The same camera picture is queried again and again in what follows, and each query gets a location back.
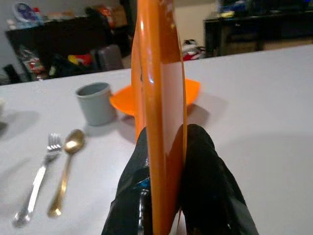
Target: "silver fork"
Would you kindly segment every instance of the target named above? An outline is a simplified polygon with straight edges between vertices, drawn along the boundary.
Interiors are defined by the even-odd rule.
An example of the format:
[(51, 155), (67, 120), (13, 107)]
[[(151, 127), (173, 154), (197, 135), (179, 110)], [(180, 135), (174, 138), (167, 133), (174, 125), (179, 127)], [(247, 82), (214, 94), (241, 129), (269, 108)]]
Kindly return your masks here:
[(47, 154), (44, 158), (42, 166), (37, 171), (30, 194), (27, 197), (27, 200), (25, 201), (22, 210), (16, 213), (14, 216), (13, 225), (15, 227), (20, 228), (30, 222), (32, 213), (35, 208), (38, 192), (43, 181), (45, 172), (47, 170), (47, 167), (54, 159), (56, 159), (59, 156), (61, 152), (62, 152), (62, 143), (60, 135), (55, 133), (49, 134)]

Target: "gray cup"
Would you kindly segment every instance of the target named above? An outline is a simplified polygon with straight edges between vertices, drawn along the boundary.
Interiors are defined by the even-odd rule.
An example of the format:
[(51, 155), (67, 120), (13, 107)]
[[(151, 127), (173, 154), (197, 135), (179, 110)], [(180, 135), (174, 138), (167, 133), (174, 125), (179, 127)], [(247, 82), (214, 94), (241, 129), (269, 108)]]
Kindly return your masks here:
[(103, 125), (116, 117), (116, 111), (110, 104), (111, 90), (108, 83), (97, 82), (83, 86), (76, 91), (76, 96), (89, 125)]

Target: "orange plate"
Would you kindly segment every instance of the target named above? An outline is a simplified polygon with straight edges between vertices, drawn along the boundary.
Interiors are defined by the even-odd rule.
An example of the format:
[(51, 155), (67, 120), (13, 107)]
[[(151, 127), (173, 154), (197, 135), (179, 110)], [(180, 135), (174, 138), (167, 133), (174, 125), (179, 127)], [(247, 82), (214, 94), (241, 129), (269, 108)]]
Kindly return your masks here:
[(137, 7), (130, 88), (134, 96), (129, 96), (134, 107), (128, 105), (126, 111), (135, 117), (137, 137), (147, 128), (153, 234), (168, 235), (171, 227), (175, 230), (187, 147), (185, 74), (173, 0), (137, 0)]
[[(186, 79), (186, 104), (192, 104), (199, 95), (200, 82)], [(132, 86), (129, 85), (110, 97), (110, 102), (117, 110), (134, 116), (134, 95)]]

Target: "table surface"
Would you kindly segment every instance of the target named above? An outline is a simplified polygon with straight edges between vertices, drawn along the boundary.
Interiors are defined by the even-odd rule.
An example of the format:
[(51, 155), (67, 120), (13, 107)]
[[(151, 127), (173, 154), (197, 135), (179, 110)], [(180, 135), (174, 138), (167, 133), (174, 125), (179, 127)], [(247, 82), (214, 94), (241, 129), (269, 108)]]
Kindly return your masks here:
[[(313, 46), (210, 58), (185, 63), (201, 82), (189, 123), (203, 126), (234, 174), (260, 234), (311, 234), (313, 220)], [(112, 91), (130, 83), (130, 70), (0, 87), (0, 233), (99, 235), (119, 176), (134, 150), (134, 120), (119, 113), (101, 127), (85, 124), (74, 92), (95, 81)], [(64, 212), (47, 217), (66, 161), (48, 169), (33, 220), (11, 221), (45, 155), (48, 133), (88, 136), (75, 156)]]

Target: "gold spoon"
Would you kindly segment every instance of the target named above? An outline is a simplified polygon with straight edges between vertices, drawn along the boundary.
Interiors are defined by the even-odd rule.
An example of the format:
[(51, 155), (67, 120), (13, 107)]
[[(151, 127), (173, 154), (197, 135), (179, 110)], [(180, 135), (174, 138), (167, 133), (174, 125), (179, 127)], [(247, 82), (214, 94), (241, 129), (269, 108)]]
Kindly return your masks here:
[(59, 184), (57, 193), (55, 194), (48, 211), (49, 217), (58, 217), (62, 214), (62, 202), (67, 189), (70, 163), (73, 155), (82, 149), (84, 143), (85, 135), (81, 130), (73, 130), (65, 140), (64, 150), (68, 153), (67, 164), (65, 170), (63, 171), (62, 181)]

